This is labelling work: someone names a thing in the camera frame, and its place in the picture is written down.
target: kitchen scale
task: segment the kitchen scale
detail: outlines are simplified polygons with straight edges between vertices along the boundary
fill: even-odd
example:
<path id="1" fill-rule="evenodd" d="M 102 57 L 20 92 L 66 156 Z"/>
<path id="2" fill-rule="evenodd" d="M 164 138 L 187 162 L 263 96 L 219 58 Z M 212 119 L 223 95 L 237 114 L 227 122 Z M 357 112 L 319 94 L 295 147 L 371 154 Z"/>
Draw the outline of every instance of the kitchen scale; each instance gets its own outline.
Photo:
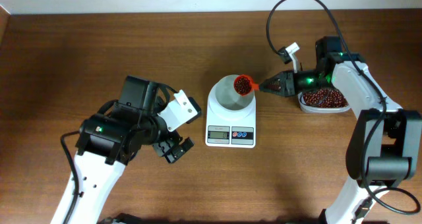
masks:
<path id="1" fill-rule="evenodd" d="M 256 144 L 256 100 L 234 89 L 238 75 L 229 75 L 215 84 L 208 95 L 205 144 L 229 148 L 253 148 Z"/>

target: red scoop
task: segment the red scoop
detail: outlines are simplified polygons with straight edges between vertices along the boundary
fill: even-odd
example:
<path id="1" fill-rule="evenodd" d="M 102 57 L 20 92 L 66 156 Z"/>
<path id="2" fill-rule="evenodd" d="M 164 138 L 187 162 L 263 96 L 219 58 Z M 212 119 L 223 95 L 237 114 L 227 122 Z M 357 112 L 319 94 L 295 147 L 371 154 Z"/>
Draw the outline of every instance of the red scoop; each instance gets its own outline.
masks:
<path id="1" fill-rule="evenodd" d="M 253 79 L 248 75 L 240 75 L 235 79 L 233 83 L 235 91 L 242 96 L 246 96 L 253 90 L 259 90 L 259 85 L 253 82 Z"/>

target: wire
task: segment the wire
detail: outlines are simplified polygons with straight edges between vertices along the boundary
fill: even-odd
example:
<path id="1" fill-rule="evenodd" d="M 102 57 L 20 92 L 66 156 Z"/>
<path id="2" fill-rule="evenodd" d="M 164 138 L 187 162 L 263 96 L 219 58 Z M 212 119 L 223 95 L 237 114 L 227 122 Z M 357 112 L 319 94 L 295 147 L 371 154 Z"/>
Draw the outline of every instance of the wire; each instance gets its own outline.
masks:
<path id="1" fill-rule="evenodd" d="M 275 10 L 277 9 L 277 7 L 282 4 L 284 1 L 286 0 L 280 0 L 275 6 L 274 8 L 271 10 L 270 15 L 268 16 L 268 20 L 266 21 L 266 38 L 268 40 L 268 44 L 270 44 L 271 49 L 273 50 L 274 53 L 276 53 L 277 55 L 280 55 L 280 53 L 276 50 L 276 48 L 274 47 L 274 45 L 271 42 L 270 39 L 270 23 L 271 23 L 271 18 L 272 15 L 274 14 Z M 363 145 L 363 153 L 362 153 L 362 157 L 361 157 L 361 176 L 362 176 L 362 183 L 363 186 L 365 187 L 365 189 L 368 192 L 368 195 L 375 200 L 377 203 L 379 203 L 382 207 L 399 213 L 399 214 L 403 214 L 403 215 L 413 215 L 416 213 L 419 213 L 421 211 L 421 205 L 419 203 L 419 201 L 417 200 L 417 198 L 412 195 L 410 192 L 403 190 L 401 188 L 393 188 L 393 187 L 387 187 L 384 188 L 384 191 L 387 190 L 391 190 L 391 191 L 397 191 L 397 192 L 401 192 L 407 196 L 409 196 L 413 201 L 415 201 L 417 208 L 413 211 L 404 211 L 404 210 L 399 210 L 398 208 L 392 207 L 386 203 L 384 203 L 383 201 L 381 201 L 379 198 L 376 197 L 375 193 L 369 188 L 369 184 L 368 184 L 368 180 L 367 180 L 367 176 L 366 176 L 366 170 L 365 170 L 365 154 L 367 152 L 368 149 L 368 145 L 369 142 L 371 141 L 371 138 L 373 136 L 373 134 L 375 133 L 375 130 L 377 129 L 378 125 L 381 123 L 381 121 L 384 120 L 385 118 L 385 114 L 387 111 L 387 105 L 386 105 L 386 98 L 383 96 L 383 94 L 381 93 L 381 91 L 379 90 L 379 88 L 375 85 L 375 83 L 369 79 L 369 77 L 365 74 L 365 72 L 363 72 L 357 65 L 356 62 L 353 60 L 353 57 L 351 56 L 349 47 L 347 46 L 346 41 L 343 38 L 342 33 L 340 32 L 340 28 L 338 27 L 338 24 L 336 22 L 336 19 L 333 17 L 332 13 L 330 12 L 330 10 L 327 8 L 327 6 L 322 3 L 320 0 L 314 0 L 316 1 L 319 5 L 321 5 L 321 7 L 325 10 L 325 12 L 327 13 L 328 17 L 330 17 L 331 22 L 333 23 L 336 31 L 337 31 L 337 35 L 340 38 L 340 41 L 343 45 L 344 50 L 347 53 L 347 56 L 349 57 L 352 65 L 355 67 L 356 71 L 359 73 L 360 76 L 362 76 L 370 85 L 371 87 L 374 89 L 375 93 L 377 93 L 377 96 L 380 98 L 380 103 L 382 105 L 382 111 L 380 116 L 378 117 L 377 121 L 375 122 L 374 126 L 372 127 L 372 129 L 369 131 L 368 133 L 368 137 L 365 139 L 365 143 Z"/>
<path id="2" fill-rule="evenodd" d="M 65 151 L 67 161 L 69 162 L 69 165 L 71 166 L 71 171 L 73 174 L 73 181 L 75 182 L 75 191 L 73 192 L 73 199 L 71 206 L 69 207 L 69 210 L 67 211 L 67 214 L 65 216 L 65 219 L 63 220 L 63 224 L 67 224 L 69 222 L 69 219 L 71 218 L 72 212 L 76 206 L 76 201 L 78 200 L 79 196 L 79 179 L 78 179 L 78 173 L 76 172 L 75 164 L 73 163 L 73 159 L 71 156 L 71 153 L 69 152 L 69 149 L 67 149 L 65 138 L 68 136 L 79 134 L 79 131 L 74 132 L 68 132 L 66 134 L 61 135 L 60 137 L 60 143 L 63 147 L 63 150 Z"/>

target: robotic arm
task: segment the robotic arm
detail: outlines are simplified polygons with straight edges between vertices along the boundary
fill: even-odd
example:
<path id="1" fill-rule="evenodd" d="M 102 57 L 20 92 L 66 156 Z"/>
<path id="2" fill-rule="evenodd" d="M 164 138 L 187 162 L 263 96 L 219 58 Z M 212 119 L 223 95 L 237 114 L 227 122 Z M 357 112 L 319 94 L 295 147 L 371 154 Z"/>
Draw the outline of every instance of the robotic arm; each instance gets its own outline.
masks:
<path id="1" fill-rule="evenodd" d="M 291 51 L 285 48 L 280 51 L 284 63 L 294 60 L 296 61 L 294 65 L 298 65 L 297 59 L 291 57 Z M 333 86 L 343 93 L 357 117 L 357 124 L 346 154 L 349 177 L 336 201 L 321 213 L 319 222 L 323 224 L 362 222 L 375 204 L 363 185 L 363 178 L 366 179 L 372 193 L 380 198 L 388 190 L 396 190 L 403 180 L 412 178 L 416 171 L 422 131 L 420 114 L 416 111 L 403 110 L 392 101 L 375 82 L 363 58 L 356 53 L 351 55 L 361 72 L 372 80 L 386 100 L 385 119 L 378 125 L 367 149 L 364 148 L 364 141 L 379 118 L 382 105 L 374 88 L 359 74 L 350 58 L 342 53 L 338 37 L 325 37 L 316 42 L 318 63 L 315 70 L 284 71 L 260 85 L 260 91 L 279 96 L 294 96 L 301 92 Z M 383 145 L 383 134 L 395 138 L 394 145 Z M 365 158 L 363 162 L 365 167 L 361 166 L 362 157 Z M 366 171 L 364 177 L 361 175 L 362 170 Z M 417 210 L 420 210 L 416 198 L 411 194 L 408 195 L 416 202 Z"/>
<path id="2" fill-rule="evenodd" d="M 169 102 L 167 89 L 175 100 Z M 176 162 L 194 145 L 190 138 L 183 141 L 176 129 L 200 114 L 198 104 L 183 90 L 176 93 L 165 84 L 126 77 L 120 99 L 107 102 L 82 123 L 76 175 L 71 174 L 51 224 L 97 223 L 111 189 L 140 147 L 152 145 L 168 163 Z"/>

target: wooden table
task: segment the wooden table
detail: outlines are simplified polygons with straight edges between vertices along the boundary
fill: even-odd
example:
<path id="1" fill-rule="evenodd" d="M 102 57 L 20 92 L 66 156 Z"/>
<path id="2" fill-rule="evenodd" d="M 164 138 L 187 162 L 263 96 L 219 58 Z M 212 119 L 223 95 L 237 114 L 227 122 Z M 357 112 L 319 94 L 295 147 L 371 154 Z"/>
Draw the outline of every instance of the wooden table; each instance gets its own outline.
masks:
<path id="1" fill-rule="evenodd" d="M 367 60 L 384 91 L 422 111 L 422 10 L 334 11 L 352 51 Z M 128 74 L 183 89 L 204 115 L 179 129 L 195 146 L 173 165 L 144 146 L 105 203 L 101 218 L 202 221 L 317 217 L 347 177 L 351 111 L 304 114 L 296 98 L 258 93 L 254 149 L 204 143 L 206 101 L 225 75 L 260 82 L 284 65 L 265 37 L 268 12 L 12 16 L 0 50 L 0 220 L 49 223 L 69 178 L 59 143 L 106 101 L 119 97 Z M 312 69 L 315 41 L 335 31 L 322 11 L 274 15 L 276 47 L 297 42 Z M 69 139 L 73 154 L 76 138 Z M 422 199 L 422 157 L 401 187 Z M 413 204 L 399 194 L 384 199 Z M 420 223 L 376 206 L 368 220 Z"/>

